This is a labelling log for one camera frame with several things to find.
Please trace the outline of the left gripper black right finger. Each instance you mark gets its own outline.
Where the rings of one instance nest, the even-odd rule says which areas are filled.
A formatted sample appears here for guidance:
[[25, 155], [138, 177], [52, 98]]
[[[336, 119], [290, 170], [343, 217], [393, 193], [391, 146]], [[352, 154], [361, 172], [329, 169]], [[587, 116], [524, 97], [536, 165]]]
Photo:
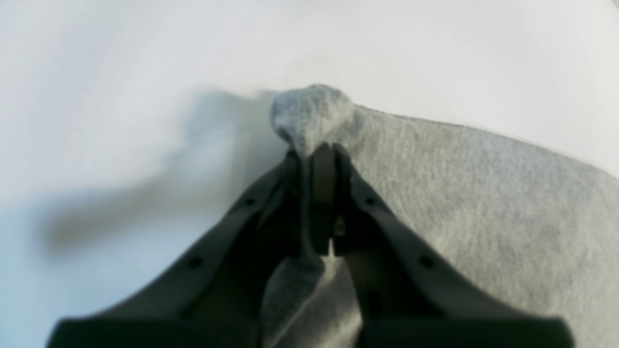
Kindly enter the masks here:
[[341, 145], [309, 160], [309, 237], [342, 258], [362, 313], [359, 348], [572, 348], [561, 319], [474, 286], [396, 218]]

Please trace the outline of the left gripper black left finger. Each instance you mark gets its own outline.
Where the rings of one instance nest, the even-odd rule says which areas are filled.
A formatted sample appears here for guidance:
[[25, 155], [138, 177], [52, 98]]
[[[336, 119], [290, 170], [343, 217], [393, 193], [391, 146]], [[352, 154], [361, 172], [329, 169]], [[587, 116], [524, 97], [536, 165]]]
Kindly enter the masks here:
[[301, 249], [299, 174], [300, 160], [289, 150], [159, 277], [100, 313], [62, 320], [49, 348], [263, 346], [267, 283]]

